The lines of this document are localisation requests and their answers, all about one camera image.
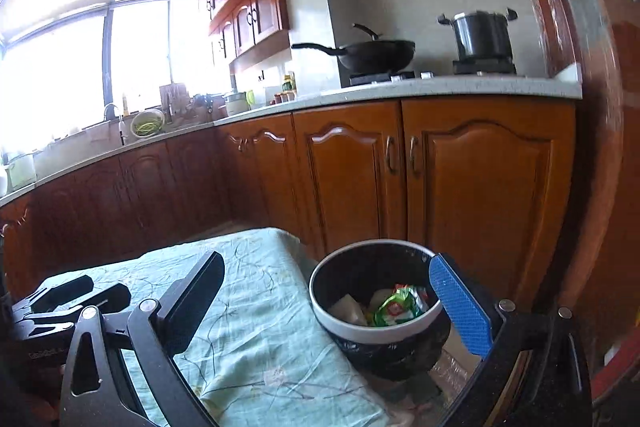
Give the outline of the crushed green can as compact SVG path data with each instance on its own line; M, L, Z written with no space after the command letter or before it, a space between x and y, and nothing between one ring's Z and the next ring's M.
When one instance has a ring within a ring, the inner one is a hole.
M427 291L424 287L396 285L390 297L386 297L374 309L372 325L387 327L411 322L425 314L430 308Z

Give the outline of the white foam block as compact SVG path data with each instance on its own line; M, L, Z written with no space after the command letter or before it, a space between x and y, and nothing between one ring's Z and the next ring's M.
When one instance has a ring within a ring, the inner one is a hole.
M329 307L328 313L347 324L356 326L368 326L366 314L364 313L360 303L352 298L351 295L345 295L338 300L332 307Z

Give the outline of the white rimmed trash bin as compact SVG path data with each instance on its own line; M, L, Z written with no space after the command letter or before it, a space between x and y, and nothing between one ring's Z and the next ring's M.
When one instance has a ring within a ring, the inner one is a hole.
M358 345L392 345L413 337L442 343L450 321L428 281L434 257L427 248L400 239L368 239L337 249L311 273L308 289L316 319L330 334ZM428 310L408 323L383 327L349 324L329 314L330 307L346 295L364 305L375 291L396 284L425 288Z

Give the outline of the brown wooden base cabinets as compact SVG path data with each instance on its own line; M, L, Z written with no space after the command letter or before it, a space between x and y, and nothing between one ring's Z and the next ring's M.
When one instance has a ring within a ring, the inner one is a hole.
M318 259L407 239L527 308L555 251L574 144L572 102L521 96L367 102L191 131L3 205L2 270L24 297L50 275L234 221L288 231Z

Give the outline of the bowl of green vegetables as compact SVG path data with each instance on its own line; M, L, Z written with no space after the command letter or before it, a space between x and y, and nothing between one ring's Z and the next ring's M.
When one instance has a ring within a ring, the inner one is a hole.
M165 124L165 116L159 109L150 108L137 113L130 122L130 131L138 139L156 135Z

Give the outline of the white lidded pot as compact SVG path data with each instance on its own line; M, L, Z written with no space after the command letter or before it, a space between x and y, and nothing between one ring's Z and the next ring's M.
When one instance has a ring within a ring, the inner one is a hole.
M248 103L244 91L226 94L224 96L224 105L226 106L228 116L235 116L250 110L250 103Z

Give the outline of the grey stock pot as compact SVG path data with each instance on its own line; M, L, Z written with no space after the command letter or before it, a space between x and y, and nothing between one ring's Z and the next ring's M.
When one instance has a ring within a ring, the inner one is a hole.
M505 13L474 11L459 13L453 18L442 14L437 17L437 23L450 26L454 31L460 62L511 62L509 23L517 19L518 12L507 8Z

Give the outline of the condiment bottles group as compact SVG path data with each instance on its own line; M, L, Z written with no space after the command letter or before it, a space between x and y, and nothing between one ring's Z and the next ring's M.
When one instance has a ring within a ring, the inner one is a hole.
M296 80L294 72L287 72L283 76L280 90L272 98L273 104L293 102L297 98Z

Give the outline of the black gas stove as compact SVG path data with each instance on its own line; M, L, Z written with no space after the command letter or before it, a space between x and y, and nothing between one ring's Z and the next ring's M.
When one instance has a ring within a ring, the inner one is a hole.
M436 74L431 70L416 72L408 69L409 63L401 61L374 60L360 61L356 68L344 66L341 73L341 87L350 88L364 86L370 83L404 81L413 79L431 80ZM486 58L486 60L453 61L454 75L515 75L516 67L510 58Z

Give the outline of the black wok pan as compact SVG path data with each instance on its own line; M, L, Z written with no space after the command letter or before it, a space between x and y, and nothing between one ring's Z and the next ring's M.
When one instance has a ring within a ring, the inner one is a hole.
M353 28L363 31L369 40L340 48L329 48L319 43L294 43L292 50L314 50L334 56L357 75L393 74L407 67L416 53L416 44L410 40L384 40L371 28L353 23Z

